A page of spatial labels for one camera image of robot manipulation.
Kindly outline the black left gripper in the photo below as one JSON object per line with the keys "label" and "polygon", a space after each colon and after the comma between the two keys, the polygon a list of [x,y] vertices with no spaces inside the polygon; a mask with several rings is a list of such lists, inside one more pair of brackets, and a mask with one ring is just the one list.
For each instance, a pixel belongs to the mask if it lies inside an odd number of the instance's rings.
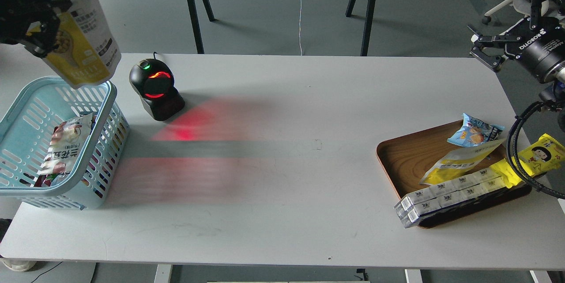
{"label": "black left gripper", "polygon": [[22,44],[31,54],[45,58],[56,47],[60,19],[71,0],[0,0],[0,42]]}

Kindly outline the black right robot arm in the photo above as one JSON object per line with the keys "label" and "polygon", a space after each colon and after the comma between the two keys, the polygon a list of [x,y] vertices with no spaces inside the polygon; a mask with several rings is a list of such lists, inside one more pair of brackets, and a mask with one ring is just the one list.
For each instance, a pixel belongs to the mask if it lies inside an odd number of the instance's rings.
{"label": "black right robot arm", "polygon": [[517,61],[535,80],[549,84],[539,94],[539,101],[527,111],[542,109],[558,113],[557,124],[564,129],[564,27],[555,17],[541,13],[544,1],[558,5],[558,13],[564,14],[564,0],[528,0],[530,13],[501,35],[486,36],[473,27],[475,34],[470,55],[493,72],[500,71],[506,60]]}

